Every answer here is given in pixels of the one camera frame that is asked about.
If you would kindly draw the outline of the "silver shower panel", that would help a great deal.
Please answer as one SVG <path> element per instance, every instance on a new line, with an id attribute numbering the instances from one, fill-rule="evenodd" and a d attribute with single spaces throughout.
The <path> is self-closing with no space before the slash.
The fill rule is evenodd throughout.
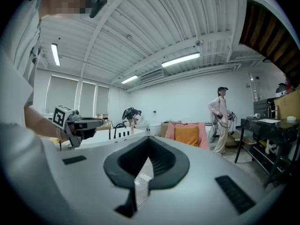
<path id="1" fill-rule="evenodd" d="M 252 73 L 248 73 L 249 80 L 250 80 L 250 86 L 252 89 L 254 101 L 260 101 L 262 99 L 262 96 L 260 94 L 260 80 L 257 79 L 257 77 Z"/>

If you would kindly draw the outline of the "white paper sheet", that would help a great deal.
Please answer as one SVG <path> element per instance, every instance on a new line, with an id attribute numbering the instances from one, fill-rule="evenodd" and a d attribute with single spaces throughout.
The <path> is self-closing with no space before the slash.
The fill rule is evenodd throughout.
<path id="1" fill-rule="evenodd" d="M 277 122 L 280 122 L 280 121 L 281 121 L 281 120 L 267 119 L 267 118 L 258 120 L 258 122 L 264 122 L 264 123 L 270 123 L 270 124 L 272 124 L 272 123 L 277 123 Z"/>

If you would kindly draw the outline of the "wooden slat canopy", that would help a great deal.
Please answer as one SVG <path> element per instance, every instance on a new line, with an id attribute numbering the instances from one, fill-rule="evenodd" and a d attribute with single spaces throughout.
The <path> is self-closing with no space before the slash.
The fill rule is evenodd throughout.
<path id="1" fill-rule="evenodd" d="M 281 21 L 256 1 L 247 0 L 240 43 L 275 64 L 292 83 L 300 83 L 299 47 Z"/>

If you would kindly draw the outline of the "brown cardboard sheet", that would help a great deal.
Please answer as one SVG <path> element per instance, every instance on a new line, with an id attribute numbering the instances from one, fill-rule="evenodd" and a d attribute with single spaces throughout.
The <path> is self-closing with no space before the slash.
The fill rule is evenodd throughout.
<path id="1" fill-rule="evenodd" d="M 233 150 L 238 148 L 240 143 L 240 131 L 236 130 L 232 134 L 232 132 L 228 132 L 228 137 L 225 143 L 225 148 L 228 150 Z M 253 144 L 256 143 L 256 140 L 253 138 L 253 133 L 247 130 L 244 131 L 242 145 L 244 144 Z"/>

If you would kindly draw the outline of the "orange cushion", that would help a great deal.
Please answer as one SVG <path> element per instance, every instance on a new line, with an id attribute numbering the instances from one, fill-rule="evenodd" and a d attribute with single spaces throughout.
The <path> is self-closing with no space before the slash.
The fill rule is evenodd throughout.
<path id="1" fill-rule="evenodd" d="M 175 127 L 174 138 L 178 142 L 198 147 L 199 146 L 199 128 L 196 126 Z"/>

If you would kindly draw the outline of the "black curved faucet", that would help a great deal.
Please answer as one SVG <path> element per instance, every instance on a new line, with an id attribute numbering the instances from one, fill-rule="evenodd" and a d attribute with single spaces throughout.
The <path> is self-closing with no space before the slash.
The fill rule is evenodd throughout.
<path id="1" fill-rule="evenodd" d="M 116 130 L 118 129 L 118 128 L 126 128 L 126 125 L 125 124 L 123 124 L 123 123 L 118 123 L 115 127 L 114 127 L 114 139 L 116 139 Z"/>

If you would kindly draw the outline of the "black table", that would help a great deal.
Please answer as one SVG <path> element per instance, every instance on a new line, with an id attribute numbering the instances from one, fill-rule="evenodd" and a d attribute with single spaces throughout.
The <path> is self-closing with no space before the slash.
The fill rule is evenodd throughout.
<path id="1" fill-rule="evenodd" d="M 254 145 L 259 145 L 261 140 L 269 140 L 274 142 L 278 147 L 278 152 L 275 160 L 272 162 L 270 171 L 267 171 L 268 177 L 264 182 L 264 187 L 277 180 L 282 180 L 290 176 L 291 171 L 296 163 L 296 158 L 300 149 L 300 120 L 295 122 L 288 122 L 287 119 L 278 120 L 271 119 L 273 122 L 264 122 L 255 119 L 241 119 L 240 128 L 240 141 L 234 162 L 237 163 L 241 149 L 247 148 L 243 145 L 244 131 L 248 130 L 257 135 L 257 140 Z M 276 173 L 278 170 L 279 161 L 284 154 L 288 154 L 292 148 L 292 143 L 296 142 L 296 148 L 293 158 L 288 167 Z"/>

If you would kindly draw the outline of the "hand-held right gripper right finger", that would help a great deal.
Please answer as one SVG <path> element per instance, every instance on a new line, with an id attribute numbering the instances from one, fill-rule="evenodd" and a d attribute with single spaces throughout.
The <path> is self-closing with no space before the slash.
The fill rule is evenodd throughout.
<path id="1" fill-rule="evenodd" d="M 135 215 L 135 225 L 257 225 L 285 188 L 265 189 L 253 176 L 210 150 L 158 140 L 184 152 L 189 171 L 175 187 L 152 190 Z M 234 181 L 254 206 L 240 214 L 216 182 L 221 176 Z"/>

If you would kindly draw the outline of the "wooden board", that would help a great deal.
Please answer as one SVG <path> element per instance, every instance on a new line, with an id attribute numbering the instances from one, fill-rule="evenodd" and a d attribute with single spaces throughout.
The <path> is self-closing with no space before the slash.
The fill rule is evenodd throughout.
<path id="1" fill-rule="evenodd" d="M 300 119 L 300 89 L 274 100 L 279 119 L 293 116 Z"/>

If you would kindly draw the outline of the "person's white shirt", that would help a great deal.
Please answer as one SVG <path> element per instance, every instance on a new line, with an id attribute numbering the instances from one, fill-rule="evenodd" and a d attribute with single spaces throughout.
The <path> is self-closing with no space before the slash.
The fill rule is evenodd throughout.
<path id="1" fill-rule="evenodd" d="M 78 225 L 80 219 L 59 191 L 45 155 L 50 137 L 25 125 L 33 108 L 34 80 L 42 48 L 41 0 L 23 0 L 0 35 L 0 173 L 15 199 L 15 219 L 25 225 Z"/>

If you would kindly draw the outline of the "cardboard box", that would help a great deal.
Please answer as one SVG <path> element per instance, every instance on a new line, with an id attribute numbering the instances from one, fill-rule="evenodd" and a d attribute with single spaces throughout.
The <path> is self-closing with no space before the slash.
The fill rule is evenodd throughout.
<path id="1" fill-rule="evenodd" d="M 168 122 L 163 122 L 161 123 L 161 133 L 160 133 L 160 136 L 165 138 L 165 134 L 168 130 L 168 126 L 169 126 L 169 123 Z"/>

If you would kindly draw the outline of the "person's left forearm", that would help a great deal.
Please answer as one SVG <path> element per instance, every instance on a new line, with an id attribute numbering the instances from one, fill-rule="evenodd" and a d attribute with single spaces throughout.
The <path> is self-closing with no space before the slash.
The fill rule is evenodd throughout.
<path id="1" fill-rule="evenodd" d="M 38 135 L 58 138 L 60 141 L 68 140 L 68 137 L 61 128 L 55 126 L 49 119 L 39 114 L 30 106 L 26 105 L 24 107 L 24 119 L 26 127 Z"/>

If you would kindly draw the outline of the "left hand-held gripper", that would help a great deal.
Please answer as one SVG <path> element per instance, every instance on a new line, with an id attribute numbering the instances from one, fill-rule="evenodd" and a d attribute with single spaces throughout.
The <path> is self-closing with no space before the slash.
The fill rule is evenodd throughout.
<path id="1" fill-rule="evenodd" d="M 78 148 L 83 140 L 92 138 L 105 121 L 97 118 L 81 118 L 83 128 L 82 137 L 75 134 L 75 122 L 80 119 L 79 112 L 64 105 L 57 105 L 52 115 L 52 124 L 56 127 L 60 142 L 68 139 L 73 148 Z"/>

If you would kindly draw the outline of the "grey window blind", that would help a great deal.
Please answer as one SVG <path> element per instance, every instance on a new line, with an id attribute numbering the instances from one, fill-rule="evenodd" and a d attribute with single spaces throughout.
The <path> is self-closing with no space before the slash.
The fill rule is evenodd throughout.
<path id="1" fill-rule="evenodd" d="M 74 109 L 78 81 L 52 75 L 45 99 L 45 112 L 53 113 L 56 105 Z"/>
<path id="2" fill-rule="evenodd" d="M 96 114 L 108 114 L 109 88 L 98 86 Z"/>
<path id="3" fill-rule="evenodd" d="M 82 83 L 79 112 L 83 117 L 93 116 L 93 106 L 95 97 L 96 85 L 91 83 Z"/>

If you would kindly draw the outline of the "black cabinet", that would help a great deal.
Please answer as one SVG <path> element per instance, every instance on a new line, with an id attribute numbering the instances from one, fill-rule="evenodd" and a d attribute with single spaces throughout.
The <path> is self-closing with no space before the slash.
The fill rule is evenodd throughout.
<path id="1" fill-rule="evenodd" d="M 253 103 L 254 114 L 260 114 L 260 118 L 276 118 L 276 106 L 274 100 L 276 98 L 267 98 Z"/>

